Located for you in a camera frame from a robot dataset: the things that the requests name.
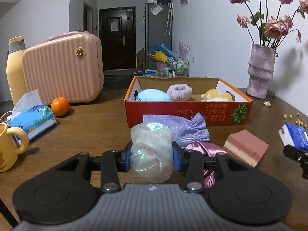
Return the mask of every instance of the pink textured vase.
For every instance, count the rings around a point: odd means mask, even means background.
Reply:
[[[252,44],[251,47],[251,56],[248,63],[250,78],[247,94],[259,99],[265,99],[268,82],[274,78],[276,50],[258,44]]]

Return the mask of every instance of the gray thermos neck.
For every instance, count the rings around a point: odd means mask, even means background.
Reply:
[[[7,55],[14,53],[19,50],[26,49],[25,40],[15,41],[9,44],[9,49],[7,50]]]

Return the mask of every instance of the fluffy blue object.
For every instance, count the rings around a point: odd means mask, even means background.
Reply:
[[[146,89],[142,90],[138,96],[136,96],[136,101],[141,102],[170,102],[170,96],[158,89]]]

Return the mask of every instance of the mug handle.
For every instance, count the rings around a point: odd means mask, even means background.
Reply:
[[[7,129],[8,135],[15,135],[21,140],[21,146],[14,150],[15,154],[20,155],[24,153],[30,146],[30,141],[27,133],[19,127],[11,127]]]

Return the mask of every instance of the suitcase handle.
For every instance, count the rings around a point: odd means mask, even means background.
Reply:
[[[56,40],[56,39],[60,39],[60,38],[63,38],[63,37],[67,37],[67,36],[74,36],[74,35],[88,34],[88,33],[89,33],[89,32],[87,32],[87,31],[83,31],[83,32],[72,31],[72,32],[68,32],[68,33],[63,33],[63,34],[55,35],[55,36],[53,36],[53,37],[49,37],[47,40],[42,41],[41,43],[53,41],[53,40]]]

